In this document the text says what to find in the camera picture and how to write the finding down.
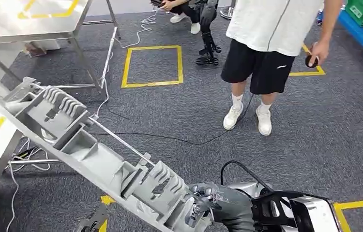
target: gray 3d-printed part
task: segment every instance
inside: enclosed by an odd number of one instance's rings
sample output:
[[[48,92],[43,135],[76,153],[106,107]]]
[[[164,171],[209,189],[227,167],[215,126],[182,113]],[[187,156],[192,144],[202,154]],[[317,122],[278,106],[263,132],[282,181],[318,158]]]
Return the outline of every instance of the gray 3d-printed part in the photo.
[[[86,106],[64,91],[25,77],[9,95],[0,96],[0,113],[40,148],[158,230],[203,232],[211,224],[210,217],[203,217],[194,227],[186,225],[185,215],[195,200],[184,180],[161,161],[149,171],[147,160],[153,163],[147,153],[134,166],[98,142],[86,131],[94,124]],[[153,193],[164,184],[161,193]]]

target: white shoe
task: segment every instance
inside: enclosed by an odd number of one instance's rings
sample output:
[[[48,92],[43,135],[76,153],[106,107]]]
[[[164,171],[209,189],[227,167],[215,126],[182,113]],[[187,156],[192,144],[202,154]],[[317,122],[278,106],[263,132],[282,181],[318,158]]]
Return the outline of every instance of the white shoe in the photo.
[[[243,112],[243,103],[240,105],[240,109],[235,109],[233,106],[230,107],[229,112],[224,117],[223,127],[226,130],[231,130],[236,126],[237,119]]]
[[[264,136],[269,136],[271,134],[271,113],[270,110],[267,112],[260,112],[260,106],[256,109],[256,115],[258,118],[258,131]]]
[[[190,29],[190,33],[198,34],[200,32],[200,23],[192,23],[192,27]]]
[[[187,15],[182,13],[182,14],[174,14],[174,16],[170,19],[171,23],[178,23],[180,22],[182,19],[186,18]]]

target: white cable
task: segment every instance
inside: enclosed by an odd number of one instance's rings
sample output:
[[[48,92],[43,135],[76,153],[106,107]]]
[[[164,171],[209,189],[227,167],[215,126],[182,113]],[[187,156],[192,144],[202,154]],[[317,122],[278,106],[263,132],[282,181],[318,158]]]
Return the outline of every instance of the white cable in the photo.
[[[154,14],[153,15],[151,15],[151,16],[149,16],[148,18],[146,18],[146,19],[143,19],[142,20],[142,25],[140,25],[142,28],[143,28],[143,30],[140,30],[140,31],[138,31],[138,32],[136,32],[136,35],[137,35],[137,43],[132,43],[132,44],[129,44],[129,45],[127,45],[127,46],[123,46],[122,44],[121,44],[121,42],[118,40],[118,39],[116,39],[115,38],[115,40],[117,41],[117,42],[119,42],[119,44],[120,44],[120,47],[122,47],[122,48],[128,48],[128,47],[130,47],[130,46],[134,46],[134,45],[138,45],[139,43],[140,43],[140,33],[142,33],[142,32],[144,32],[144,31],[151,31],[152,29],[151,28],[147,28],[147,27],[145,27],[146,25],[149,25],[149,24],[156,24],[156,15],[157,15],[157,12],[159,12],[160,11],[160,8],[158,8],[155,12],[154,12]]]
[[[14,221],[15,219],[15,208],[14,208],[14,201],[15,201],[15,196],[16,196],[16,193],[17,191],[19,190],[19,184],[16,182],[15,180],[15,176],[14,176],[14,172],[12,170],[12,164],[10,162],[8,162],[8,165],[9,165],[9,169],[11,171],[11,177],[14,181],[14,183],[16,184],[16,190],[14,192],[14,195],[12,196],[12,201],[11,201],[11,209],[12,209],[12,219],[9,221],[9,224],[8,226],[6,227],[6,232],[9,231],[9,227],[11,226],[12,222]]]
[[[137,36],[137,43],[132,43],[132,44],[129,44],[127,46],[123,46],[120,42],[120,40],[114,38],[120,45],[120,47],[122,48],[128,48],[130,46],[134,46],[134,45],[138,45],[140,43],[140,33],[144,32],[144,31],[151,31],[152,29],[151,28],[147,28],[145,27],[146,25],[149,25],[149,24],[156,24],[156,15],[157,15],[157,12],[160,11],[160,8],[157,9],[153,15],[143,19],[141,22],[142,24],[140,25],[143,30],[140,30],[138,32],[136,32],[136,36]],[[113,57],[113,52],[110,53],[109,55],[109,60],[111,60]],[[110,71],[110,66],[107,66],[107,71],[106,73],[108,73]],[[107,83],[106,83],[106,76],[102,78],[102,83],[105,85],[105,90],[106,90],[106,99],[99,105],[99,108],[97,108],[97,111],[96,111],[96,115],[99,116],[99,112],[100,112],[100,109],[102,108],[102,106],[109,101],[109,92],[107,90]]]
[[[29,150],[29,147],[30,147],[30,139],[28,139],[23,145],[22,145],[22,147],[18,150],[18,153],[20,153],[21,151],[22,151],[22,149],[25,147],[27,145],[27,147],[26,147],[26,150]],[[31,151],[30,152],[30,154],[26,157],[26,158],[21,158],[21,157],[19,157],[19,156],[13,156],[12,158],[16,158],[16,159],[18,159],[18,160],[30,160],[30,158],[33,156],[33,155],[35,155],[36,153],[38,153],[39,151],[43,151],[41,148],[38,148],[38,149],[36,149],[36,150],[33,150],[33,151]],[[44,151],[45,152],[45,157],[46,157],[46,159],[49,159],[49,157],[48,157],[48,154],[47,154],[47,152],[46,151]],[[48,170],[50,170],[50,164],[47,164],[47,168],[42,168],[42,167],[39,167],[39,166],[37,166],[37,165],[35,165],[35,164],[32,164],[32,166],[33,167],[35,167],[35,168],[37,168],[37,169],[39,169],[39,170],[41,170],[41,171],[48,171]],[[17,171],[19,171],[19,170],[21,170],[22,168],[24,168],[25,167],[25,164],[22,164],[19,168],[17,168],[17,169],[15,169],[15,170],[13,170],[13,172],[15,173],[15,172],[17,172]]]

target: black cable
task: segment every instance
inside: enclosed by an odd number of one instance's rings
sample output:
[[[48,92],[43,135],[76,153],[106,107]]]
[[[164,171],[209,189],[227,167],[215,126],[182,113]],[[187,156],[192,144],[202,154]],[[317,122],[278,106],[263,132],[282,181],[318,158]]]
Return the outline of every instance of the black cable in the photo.
[[[106,102],[105,106],[107,107],[107,110],[108,110],[109,112],[111,112],[112,114],[114,114],[114,115],[116,115],[116,116],[119,116],[119,117],[125,118],[125,119],[127,119],[127,120],[130,120],[128,117],[125,117],[125,116],[119,115],[118,113],[113,112],[113,111],[109,108],[108,103],[109,103],[109,101],[107,101],[107,102]]]
[[[237,122],[236,123],[240,122],[243,119],[243,117],[246,115],[247,110],[248,110],[248,107],[250,106],[251,100],[253,99],[253,96],[254,96],[254,94],[251,94],[250,100],[249,100],[249,102],[247,104],[247,107],[246,107],[244,113],[241,115],[241,117],[239,117],[239,119],[237,119]],[[223,132],[223,133],[215,136],[214,138],[211,138],[211,139],[209,139],[209,140],[207,140],[205,142],[202,142],[202,143],[191,142],[191,141],[188,141],[188,140],[184,140],[184,139],[180,139],[180,138],[175,138],[175,137],[169,137],[169,136],[163,136],[163,135],[155,135],[155,134],[147,134],[147,133],[138,133],[138,132],[118,132],[118,133],[115,133],[115,134],[117,134],[117,135],[119,135],[119,134],[146,135],[146,136],[152,136],[152,137],[158,137],[158,138],[164,138],[164,139],[178,140],[178,141],[182,141],[182,142],[185,142],[185,143],[188,143],[188,144],[192,144],[192,145],[203,145],[203,144],[209,143],[209,142],[211,142],[211,141],[213,141],[215,139],[220,138],[221,136],[227,134],[228,132],[230,132],[232,130],[233,129],[227,130],[227,131],[225,131],[225,132]],[[91,133],[91,134],[93,134],[93,135],[109,135],[108,133]]]
[[[224,174],[224,169],[227,167],[227,165],[234,163],[236,165],[238,165],[239,167],[243,168],[247,173],[250,174],[250,176],[252,176],[257,182],[259,182],[262,186],[264,186],[268,191],[270,192],[274,192],[274,190],[268,186],[266,183],[264,183],[264,181],[262,179],[260,179],[260,177],[258,177],[256,174],[254,174],[254,172],[252,172],[250,169],[248,169],[246,166],[244,166],[244,164],[235,161],[235,160],[230,160],[229,162],[225,163],[223,165],[223,167],[221,168],[220,171],[220,184],[224,185],[224,180],[223,180],[223,174]]]

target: floor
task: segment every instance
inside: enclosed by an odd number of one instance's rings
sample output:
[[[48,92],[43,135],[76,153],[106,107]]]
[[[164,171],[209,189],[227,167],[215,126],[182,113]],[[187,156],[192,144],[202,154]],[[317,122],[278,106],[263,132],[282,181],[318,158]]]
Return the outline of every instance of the floor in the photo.
[[[134,43],[140,21],[150,15],[151,12],[117,15],[123,44]],[[228,21],[217,17],[212,26],[214,40],[223,48],[218,55],[221,64],[198,67],[194,60],[202,48],[200,35],[189,34],[187,20],[172,25],[169,18],[170,15],[159,14],[157,24],[151,26],[153,31],[142,33],[138,46],[181,46],[183,84],[121,88],[127,49],[115,45],[107,76],[111,100],[100,113],[100,121],[106,127],[121,134],[139,151],[152,154],[153,161],[162,160],[187,183],[219,182],[220,168],[234,159],[275,189],[307,192],[339,203],[363,200],[363,50],[338,25],[330,56],[322,65],[325,75],[304,73],[316,71],[305,67],[304,53],[296,59],[292,71],[304,74],[289,78],[285,93],[272,107],[271,136],[261,136],[257,131],[254,116],[260,101],[257,96],[233,131],[202,145],[123,134],[149,133],[200,144],[224,133],[222,121],[231,99],[229,86],[219,75],[228,52],[229,39],[225,36]],[[110,25],[85,26],[80,32],[79,43],[97,74],[102,72],[111,33]],[[318,33],[319,28],[314,26],[305,44],[314,42]],[[175,49],[134,51],[128,83],[177,80],[176,65]],[[44,57],[19,56],[12,69],[21,76],[37,78],[44,85],[87,80],[67,44]],[[12,84],[6,78],[4,82]],[[96,92],[70,93],[90,111],[95,111],[101,103]],[[247,91],[244,103],[248,104],[249,99]],[[101,132],[96,128],[90,131]],[[97,138],[130,162],[138,160],[112,138],[104,135]],[[234,167],[226,172],[227,182],[250,180]],[[16,219],[10,231],[72,231],[95,210],[104,195],[64,164],[54,164],[47,172],[26,167],[15,173],[15,177],[20,189],[15,198]],[[12,217],[10,204],[15,188],[5,172],[0,180],[0,231],[6,229]],[[112,205],[109,212],[107,231],[155,231],[117,205]],[[363,232],[363,208],[344,210],[344,214],[351,231]],[[226,229],[212,226],[208,231]]]

